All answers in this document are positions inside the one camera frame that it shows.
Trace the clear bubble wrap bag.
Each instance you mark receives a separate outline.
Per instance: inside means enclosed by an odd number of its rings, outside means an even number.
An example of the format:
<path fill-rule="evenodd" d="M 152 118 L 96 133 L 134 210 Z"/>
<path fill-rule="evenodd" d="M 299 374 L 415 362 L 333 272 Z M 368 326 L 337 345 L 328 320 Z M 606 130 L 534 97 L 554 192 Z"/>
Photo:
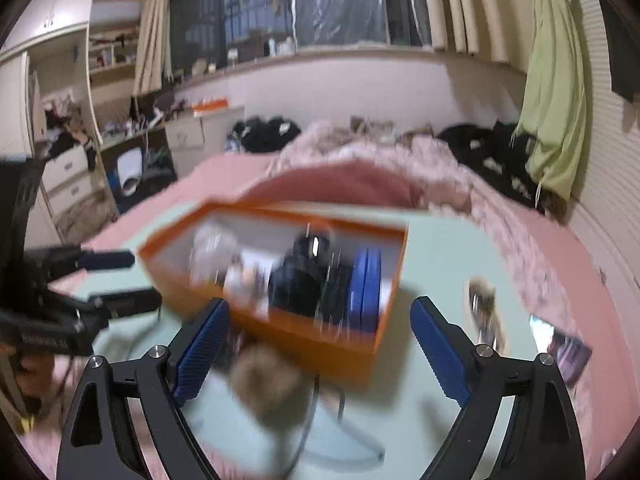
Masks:
<path fill-rule="evenodd" d="M 192 284 L 220 283 L 239 258 L 238 238 L 216 222 L 205 222 L 193 235 L 190 281 Z"/>

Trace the brown fluffy pompom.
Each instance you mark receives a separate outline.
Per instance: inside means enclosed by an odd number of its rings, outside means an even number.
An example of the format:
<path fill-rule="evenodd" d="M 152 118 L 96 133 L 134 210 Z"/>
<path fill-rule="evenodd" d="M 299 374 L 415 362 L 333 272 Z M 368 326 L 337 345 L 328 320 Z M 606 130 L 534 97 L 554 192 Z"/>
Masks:
<path fill-rule="evenodd" d="M 307 414 L 311 379 L 265 344 L 252 344 L 240 352 L 228 384 L 236 400 L 264 426 L 293 426 Z"/>

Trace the small orange box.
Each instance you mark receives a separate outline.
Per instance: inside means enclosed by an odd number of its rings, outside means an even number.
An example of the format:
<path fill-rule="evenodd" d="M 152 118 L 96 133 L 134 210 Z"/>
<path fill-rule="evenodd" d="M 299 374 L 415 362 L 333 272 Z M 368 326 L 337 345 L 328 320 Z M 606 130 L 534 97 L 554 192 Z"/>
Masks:
<path fill-rule="evenodd" d="M 225 110 L 229 107 L 229 102 L 226 98 L 212 99 L 208 101 L 201 101 L 192 105 L 192 110 L 195 115 L 213 113 L 215 110 Z"/>

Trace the black clothes pile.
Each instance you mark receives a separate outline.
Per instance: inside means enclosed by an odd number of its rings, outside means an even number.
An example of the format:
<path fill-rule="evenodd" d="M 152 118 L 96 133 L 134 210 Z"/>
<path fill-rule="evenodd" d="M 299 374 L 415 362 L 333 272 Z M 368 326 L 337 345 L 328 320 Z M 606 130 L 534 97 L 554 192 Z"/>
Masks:
<path fill-rule="evenodd" d="M 515 134 L 515 124 L 496 122 L 491 129 L 460 124 L 442 130 L 438 140 L 448 145 L 459 164 L 467 166 L 503 196 L 536 208 L 537 185 L 526 165 L 537 139 Z"/>
<path fill-rule="evenodd" d="M 227 134 L 224 150 L 252 154 L 280 152 L 301 132 L 295 122 L 281 116 L 269 120 L 254 116 L 233 125 Z"/>

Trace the white drawer cabinet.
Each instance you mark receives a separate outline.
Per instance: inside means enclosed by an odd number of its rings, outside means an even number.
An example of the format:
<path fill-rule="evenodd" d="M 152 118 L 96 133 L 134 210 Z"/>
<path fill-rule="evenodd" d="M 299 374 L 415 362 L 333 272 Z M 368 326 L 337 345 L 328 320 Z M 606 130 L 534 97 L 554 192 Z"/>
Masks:
<path fill-rule="evenodd" d="M 166 122 L 166 139 L 177 177 L 186 177 L 210 156 L 222 154 L 227 134 L 243 119 L 244 107 L 237 106 Z"/>

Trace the chibi figure toy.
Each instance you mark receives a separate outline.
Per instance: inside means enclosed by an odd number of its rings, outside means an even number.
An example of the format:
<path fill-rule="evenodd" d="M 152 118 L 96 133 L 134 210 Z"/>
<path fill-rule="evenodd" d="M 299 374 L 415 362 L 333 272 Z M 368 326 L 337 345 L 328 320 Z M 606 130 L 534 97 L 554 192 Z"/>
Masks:
<path fill-rule="evenodd" d="M 224 299 L 236 306 L 254 308 L 265 297 L 266 281 L 261 266 L 246 262 L 241 255 L 234 255 L 224 274 Z"/>

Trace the small figure keychain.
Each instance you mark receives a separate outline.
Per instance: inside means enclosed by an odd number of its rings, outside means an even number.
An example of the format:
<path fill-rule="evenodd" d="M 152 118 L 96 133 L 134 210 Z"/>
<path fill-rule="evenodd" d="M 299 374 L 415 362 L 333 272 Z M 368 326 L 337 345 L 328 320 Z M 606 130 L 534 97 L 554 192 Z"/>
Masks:
<path fill-rule="evenodd" d="M 506 350 L 506 335 L 498 315 L 496 289 L 484 278 L 474 276 L 466 284 L 466 304 L 479 344 L 488 344 L 498 353 Z"/>

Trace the green hanging garment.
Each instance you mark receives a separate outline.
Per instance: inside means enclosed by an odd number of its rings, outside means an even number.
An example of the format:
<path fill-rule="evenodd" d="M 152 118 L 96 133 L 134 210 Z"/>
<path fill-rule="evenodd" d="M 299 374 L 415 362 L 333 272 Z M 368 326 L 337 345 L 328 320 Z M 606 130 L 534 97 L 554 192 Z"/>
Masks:
<path fill-rule="evenodd" d="M 585 53 L 575 0 L 532 0 L 533 37 L 516 136 L 536 139 L 526 162 L 539 192 L 568 200 L 587 130 Z"/>

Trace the black knitted pouch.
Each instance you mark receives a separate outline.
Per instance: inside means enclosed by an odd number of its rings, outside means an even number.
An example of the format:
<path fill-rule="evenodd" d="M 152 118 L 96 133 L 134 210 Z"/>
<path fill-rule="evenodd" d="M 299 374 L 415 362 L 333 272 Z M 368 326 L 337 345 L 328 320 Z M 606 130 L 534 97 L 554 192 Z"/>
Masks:
<path fill-rule="evenodd" d="M 318 303 L 317 315 L 322 323 L 341 325 L 344 322 L 351 281 L 350 261 L 334 261 L 329 265 Z"/>

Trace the black clothes pile left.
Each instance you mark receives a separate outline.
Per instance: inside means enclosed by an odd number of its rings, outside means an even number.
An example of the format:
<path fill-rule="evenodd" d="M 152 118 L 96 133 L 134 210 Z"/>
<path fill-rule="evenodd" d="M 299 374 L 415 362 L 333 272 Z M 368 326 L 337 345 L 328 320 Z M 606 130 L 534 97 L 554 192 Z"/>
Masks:
<path fill-rule="evenodd" d="M 269 120 L 254 116 L 233 125 L 227 134 L 224 150 L 252 154 L 280 152 L 301 132 L 295 122 L 281 116 Z"/>

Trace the orange cardboard storage box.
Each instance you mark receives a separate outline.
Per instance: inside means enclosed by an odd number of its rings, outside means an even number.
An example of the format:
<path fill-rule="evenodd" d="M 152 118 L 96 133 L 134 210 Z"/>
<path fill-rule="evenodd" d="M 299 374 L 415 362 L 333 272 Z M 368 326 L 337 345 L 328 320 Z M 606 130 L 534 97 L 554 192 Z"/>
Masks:
<path fill-rule="evenodd" d="M 407 240 L 401 224 L 210 200 L 152 233 L 139 256 L 180 318 L 224 298 L 237 330 L 308 372 L 365 385 Z"/>

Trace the black clothes pile right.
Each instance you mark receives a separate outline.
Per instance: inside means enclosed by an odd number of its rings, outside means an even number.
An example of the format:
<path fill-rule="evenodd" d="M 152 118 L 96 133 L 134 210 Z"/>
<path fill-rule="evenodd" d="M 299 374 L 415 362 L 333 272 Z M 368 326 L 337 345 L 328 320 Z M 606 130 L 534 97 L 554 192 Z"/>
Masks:
<path fill-rule="evenodd" d="M 515 124 L 496 122 L 491 129 L 460 124 L 442 130 L 438 140 L 448 145 L 459 164 L 467 166 L 503 196 L 536 208 L 537 185 L 526 165 L 537 139 L 515 134 Z"/>

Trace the black drawstring pouch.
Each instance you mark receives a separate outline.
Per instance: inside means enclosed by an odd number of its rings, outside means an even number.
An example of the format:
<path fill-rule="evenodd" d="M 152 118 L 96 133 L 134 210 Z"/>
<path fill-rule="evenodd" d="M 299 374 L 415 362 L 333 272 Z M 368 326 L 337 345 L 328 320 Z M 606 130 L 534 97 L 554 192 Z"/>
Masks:
<path fill-rule="evenodd" d="M 313 318 L 316 315 L 324 277 L 314 260 L 292 252 L 270 273 L 270 307 Z"/>

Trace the pink floral bed blanket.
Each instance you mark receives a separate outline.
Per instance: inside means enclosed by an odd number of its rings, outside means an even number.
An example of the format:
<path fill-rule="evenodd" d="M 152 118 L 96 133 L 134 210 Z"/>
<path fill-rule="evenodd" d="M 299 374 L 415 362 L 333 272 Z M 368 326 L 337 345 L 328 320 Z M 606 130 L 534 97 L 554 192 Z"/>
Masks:
<path fill-rule="evenodd" d="M 498 247 L 525 307 L 590 345 L 575 390 L 588 476 L 623 451 L 639 416 L 637 369 L 587 249 L 565 226 L 503 197 L 459 164 L 444 142 L 407 134 L 385 144 L 315 122 L 277 154 L 206 158 L 88 244 L 114 248 L 171 206 L 209 198 L 386 206 L 474 224 Z"/>

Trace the blue round case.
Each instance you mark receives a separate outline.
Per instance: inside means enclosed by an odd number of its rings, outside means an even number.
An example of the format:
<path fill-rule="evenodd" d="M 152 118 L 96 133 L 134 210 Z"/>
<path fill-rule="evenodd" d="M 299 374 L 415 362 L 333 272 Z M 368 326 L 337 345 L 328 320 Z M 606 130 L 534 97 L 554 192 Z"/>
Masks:
<path fill-rule="evenodd" d="M 376 247 L 363 249 L 355 259 L 347 297 L 347 322 L 351 330 L 371 335 L 378 330 L 381 264 L 382 252 Z"/>

